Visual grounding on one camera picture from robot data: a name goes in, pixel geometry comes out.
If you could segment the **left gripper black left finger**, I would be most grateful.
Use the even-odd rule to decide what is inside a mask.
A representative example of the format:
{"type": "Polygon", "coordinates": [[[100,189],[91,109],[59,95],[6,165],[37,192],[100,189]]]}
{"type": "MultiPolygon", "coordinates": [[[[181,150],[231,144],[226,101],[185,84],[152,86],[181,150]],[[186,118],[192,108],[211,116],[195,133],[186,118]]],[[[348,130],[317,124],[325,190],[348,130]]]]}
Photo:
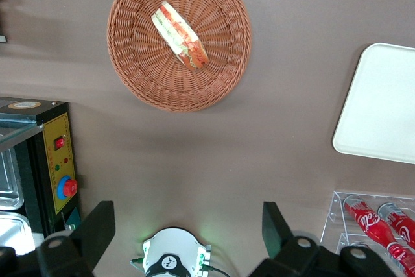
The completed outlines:
{"type": "Polygon", "coordinates": [[[115,236],[112,201],[102,201],[72,232],[55,233],[36,249],[42,276],[93,276],[115,236]]]}

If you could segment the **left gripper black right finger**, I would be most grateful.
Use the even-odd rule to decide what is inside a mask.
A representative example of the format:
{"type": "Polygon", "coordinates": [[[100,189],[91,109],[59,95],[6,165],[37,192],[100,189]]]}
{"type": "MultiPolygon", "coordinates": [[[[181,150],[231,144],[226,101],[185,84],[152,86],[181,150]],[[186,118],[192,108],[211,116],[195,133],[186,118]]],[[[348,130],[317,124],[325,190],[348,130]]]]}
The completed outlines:
{"type": "Polygon", "coordinates": [[[323,276],[318,268],[320,247],[309,237],[294,235],[278,206],[264,202],[262,237],[268,258],[251,276],[323,276]]]}

